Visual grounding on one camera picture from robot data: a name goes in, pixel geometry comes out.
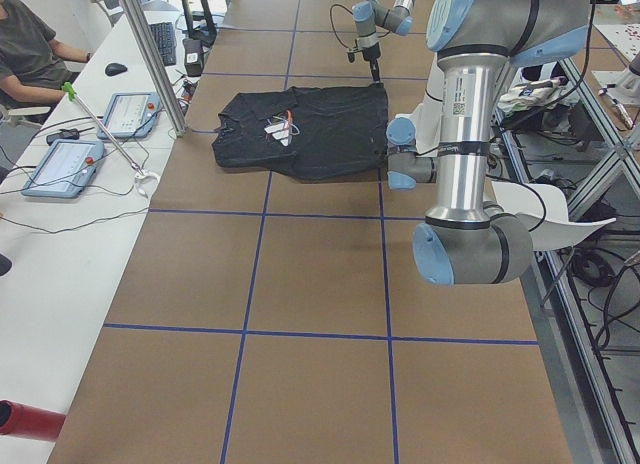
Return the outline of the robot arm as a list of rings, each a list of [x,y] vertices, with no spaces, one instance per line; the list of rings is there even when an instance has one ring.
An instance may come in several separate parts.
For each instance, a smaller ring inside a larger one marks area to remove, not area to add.
[[[496,284],[521,276],[532,226],[484,197],[499,76],[580,52],[590,0],[435,0],[427,46],[444,74],[436,201],[413,234],[413,255],[435,285]]]
[[[391,8],[381,5],[377,0],[363,0],[352,7],[352,17],[356,27],[355,44],[347,51],[350,62],[360,53],[369,64],[372,80],[380,81],[378,60],[381,57],[378,27],[406,36],[411,30],[411,17],[416,0],[395,0]]]

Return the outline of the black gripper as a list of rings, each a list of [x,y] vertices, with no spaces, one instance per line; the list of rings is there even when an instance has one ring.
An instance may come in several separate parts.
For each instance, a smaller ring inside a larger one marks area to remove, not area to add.
[[[378,59],[380,58],[380,46],[375,44],[371,47],[362,48],[363,59],[369,62],[372,81],[376,85],[381,85],[381,76]]]

